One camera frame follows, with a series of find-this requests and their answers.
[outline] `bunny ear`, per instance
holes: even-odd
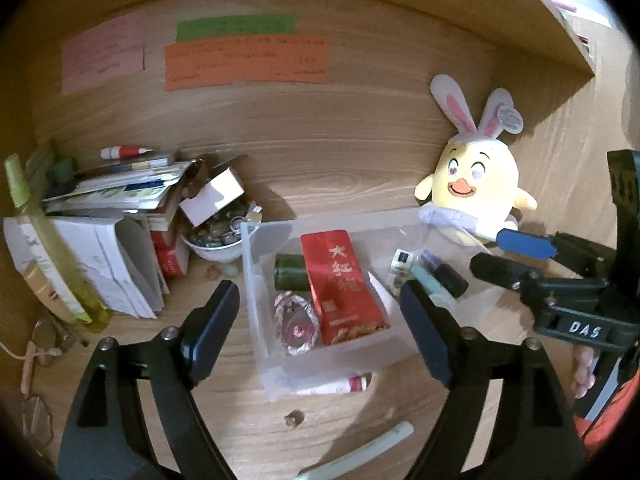
[[[431,80],[431,94],[449,118],[459,134],[474,134],[477,132],[476,124],[471,117],[469,107],[466,105],[465,96],[460,85],[451,76],[439,74]]]
[[[503,127],[498,122],[498,108],[502,105],[513,106],[513,98],[504,88],[497,88],[487,99],[478,125],[478,133],[483,137],[497,139],[502,132]]]

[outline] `plush toy eye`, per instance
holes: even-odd
[[[458,161],[455,158],[452,158],[449,161],[449,174],[454,176],[458,172]]]
[[[482,177],[484,177],[485,171],[486,168],[484,167],[484,164],[482,162],[475,162],[471,166],[471,178],[473,180],[480,180]]]

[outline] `green sticky note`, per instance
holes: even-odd
[[[244,34],[293,34],[293,14],[246,14],[244,16],[217,16],[180,22],[175,41],[242,36]]]

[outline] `yellow chick plush toy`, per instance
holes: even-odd
[[[505,113],[514,112],[511,95],[504,88],[494,90],[476,128],[462,90],[450,76],[434,77],[431,93],[458,134],[449,139],[435,172],[415,187],[418,200],[431,195],[420,210],[422,222],[454,221],[482,241],[495,241],[504,228],[517,230],[511,208],[534,210],[537,204],[518,187],[516,161],[496,138],[504,129]]]

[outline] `clear plastic bin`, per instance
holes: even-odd
[[[451,309],[461,326],[478,323],[479,319],[474,315],[477,305],[472,299],[478,298],[478,294],[482,295],[482,303],[495,304],[500,289],[479,282],[469,271],[470,258],[486,249],[477,242],[469,246],[452,242],[443,234],[442,227],[423,225],[418,218],[418,211],[418,208],[408,208],[263,222],[255,232],[252,232],[251,224],[242,226],[242,264],[250,331],[258,375],[269,400],[297,390],[380,370],[417,352],[414,338],[398,304],[393,301],[385,309],[380,297],[367,283],[372,297],[385,314],[389,329],[332,346],[317,346],[299,356],[288,355],[275,337],[273,313],[276,290],[273,271],[277,253],[302,254],[300,235],[346,230],[363,276],[368,281],[370,271],[385,285],[386,290],[389,267],[397,249],[418,253],[428,249],[469,282],[466,293],[458,298],[458,304]]]

